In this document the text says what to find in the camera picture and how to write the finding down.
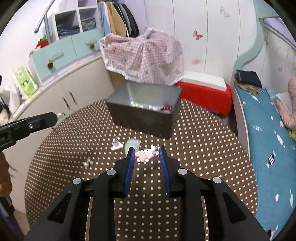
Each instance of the light blue drawer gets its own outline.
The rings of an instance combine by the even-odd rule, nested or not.
[[[100,50],[99,40],[103,37],[104,37],[104,31],[102,28],[73,35],[72,41],[76,51],[77,58],[81,58],[92,52],[99,51]]]
[[[41,80],[77,59],[71,37],[58,40],[32,54],[36,72]]]

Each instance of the pink checkered cloth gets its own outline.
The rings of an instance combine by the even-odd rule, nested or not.
[[[100,40],[100,48],[106,69],[127,80],[173,85],[184,76],[181,44],[155,29],[137,38],[109,34]]]

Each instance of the blue bedsheet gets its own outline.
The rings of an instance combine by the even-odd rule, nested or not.
[[[296,143],[281,122],[267,91],[252,95],[237,87],[246,118],[250,158],[258,185],[257,220],[273,238],[296,203]]]

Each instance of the pink stuffed toy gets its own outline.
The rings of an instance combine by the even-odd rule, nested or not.
[[[277,99],[276,105],[281,115],[281,119],[284,122],[284,125],[289,129],[296,131],[296,77],[292,77],[288,84],[288,91],[293,101],[293,113],[292,115],[286,110],[283,103]]]
[[[156,151],[156,147],[151,145],[150,149],[140,150],[136,152],[137,162],[148,162],[154,156],[158,156],[159,151]]]

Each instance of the small toy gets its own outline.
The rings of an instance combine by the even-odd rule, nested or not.
[[[157,107],[154,107],[154,106],[152,106],[152,105],[150,105],[150,106],[148,107],[148,109],[149,109],[149,110],[153,110],[153,111],[157,111]]]
[[[136,107],[136,108],[144,109],[144,106],[143,106],[143,105],[141,105],[141,104],[139,104],[139,103],[135,103],[135,102],[133,102],[133,101],[130,103],[130,106],[131,106],[131,107]]]
[[[139,151],[140,149],[140,141],[138,139],[129,139],[124,145],[124,150],[126,152],[126,156],[128,154],[128,150],[130,147],[135,149],[135,152]]]
[[[154,145],[151,145],[151,148],[140,150],[136,152],[135,156],[137,157],[137,162],[148,162],[152,157],[158,156],[159,151],[156,150]]]
[[[38,47],[40,48],[44,48],[45,46],[49,45],[48,41],[47,41],[47,36],[46,35],[43,35],[42,39],[40,39],[38,41],[38,44],[36,45],[36,49]]]
[[[93,165],[93,161],[91,161],[90,157],[87,158],[86,161],[83,161],[82,164],[85,169],[89,168],[91,165]]]
[[[113,146],[111,147],[111,150],[115,151],[115,150],[119,150],[121,148],[123,148],[123,144],[121,142],[119,142],[119,137],[114,136],[113,137]]]
[[[164,106],[160,109],[160,111],[162,113],[169,114],[172,111],[172,108],[170,106]]]

